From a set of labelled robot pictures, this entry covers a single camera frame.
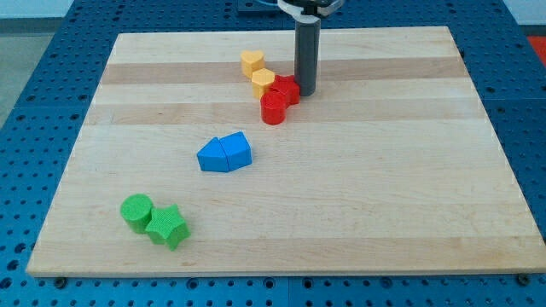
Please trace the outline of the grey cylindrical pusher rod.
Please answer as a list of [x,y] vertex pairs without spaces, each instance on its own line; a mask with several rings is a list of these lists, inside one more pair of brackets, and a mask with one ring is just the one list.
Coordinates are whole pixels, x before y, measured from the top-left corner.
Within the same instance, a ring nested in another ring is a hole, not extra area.
[[301,96],[311,96],[317,86],[321,20],[295,22],[294,79]]

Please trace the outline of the white tool mount bracket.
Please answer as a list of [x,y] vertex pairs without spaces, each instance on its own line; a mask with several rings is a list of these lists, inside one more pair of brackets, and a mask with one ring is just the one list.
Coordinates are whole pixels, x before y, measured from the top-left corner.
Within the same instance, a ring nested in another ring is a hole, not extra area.
[[314,23],[326,18],[344,5],[344,0],[277,0],[283,12],[300,23]]

